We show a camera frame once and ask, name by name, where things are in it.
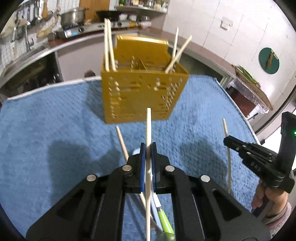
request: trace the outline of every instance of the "metal bolt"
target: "metal bolt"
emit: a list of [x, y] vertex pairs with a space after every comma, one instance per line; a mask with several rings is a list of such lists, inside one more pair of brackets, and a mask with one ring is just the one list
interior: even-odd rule
[[124, 165], [124, 166], [122, 167], [122, 170], [124, 170], [125, 172], [128, 172], [128, 171], [131, 170], [131, 166], [130, 166], [130, 165]]
[[175, 168], [173, 166], [166, 166], [165, 169], [168, 171], [168, 172], [173, 172], [175, 170]]
[[86, 177], [86, 179], [89, 181], [89, 182], [92, 182], [94, 180], [96, 180], [96, 175], [94, 174], [90, 174]]
[[201, 177], [200, 177], [200, 179], [203, 181], [203, 182], [205, 182], [205, 183], [207, 183], [207, 182], [209, 182], [211, 179], [210, 179], [210, 177], [208, 176], [208, 175], [202, 175]]

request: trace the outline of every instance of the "sleeve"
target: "sleeve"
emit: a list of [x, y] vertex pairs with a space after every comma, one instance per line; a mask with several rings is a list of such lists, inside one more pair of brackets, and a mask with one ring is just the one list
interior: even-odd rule
[[291, 205], [287, 202], [284, 209], [276, 216], [265, 217], [262, 221], [269, 228], [271, 237], [273, 237], [285, 224], [291, 214]]

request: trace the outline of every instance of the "stainless steel pot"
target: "stainless steel pot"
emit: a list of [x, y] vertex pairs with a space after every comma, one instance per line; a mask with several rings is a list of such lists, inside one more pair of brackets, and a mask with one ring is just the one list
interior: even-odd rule
[[85, 10], [87, 8], [73, 8], [72, 10], [61, 14], [61, 26], [71, 26], [75, 24], [80, 24], [84, 22]]

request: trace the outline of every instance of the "tiled backsplash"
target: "tiled backsplash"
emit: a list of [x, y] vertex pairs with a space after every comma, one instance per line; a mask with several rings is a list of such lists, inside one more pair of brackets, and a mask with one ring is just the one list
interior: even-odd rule
[[[57, 6], [57, 0], [48, 0], [48, 10], [51, 10], [55, 12]], [[60, 13], [64, 13], [74, 7], [79, 6], [79, 0], [59, 0], [59, 6], [60, 6]], [[31, 38], [34, 40], [34, 45], [31, 47], [32, 49], [42, 45], [43, 43], [47, 42], [47, 39], [37, 39], [36, 34], [38, 30], [41, 30], [43, 28], [47, 28], [50, 26], [54, 21], [54, 18], [52, 17], [48, 22], [42, 23], [40, 26], [34, 26], [32, 29], [28, 30], [28, 38], [31, 41]], [[54, 30], [60, 28], [60, 18], [55, 27]], [[1, 42], [1, 62], [0, 62], [0, 74], [2, 73], [3, 69], [7, 64], [9, 64], [13, 58], [13, 47], [17, 48], [18, 55], [21, 55], [26, 52], [26, 46], [25, 46], [25, 37], [23, 37], [20, 41], [17, 41], [16, 43], [11, 43], [12, 35], [5, 37]]]
[[[225, 31], [222, 17], [233, 21]], [[207, 48], [231, 64], [242, 65], [261, 84], [271, 103], [282, 95], [296, 70], [296, 33], [273, 0], [173, 0], [164, 31]], [[276, 74], [265, 73], [258, 61], [262, 48], [272, 48], [280, 59]]]

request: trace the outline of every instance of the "green round object on wall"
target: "green round object on wall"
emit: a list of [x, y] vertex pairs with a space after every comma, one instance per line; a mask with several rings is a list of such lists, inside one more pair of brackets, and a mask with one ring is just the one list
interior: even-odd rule
[[267, 68], [267, 63], [271, 54], [271, 48], [264, 48], [259, 53], [259, 63], [261, 68], [268, 74], [275, 74], [279, 70], [279, 59], [272, 57], [271, 65]]

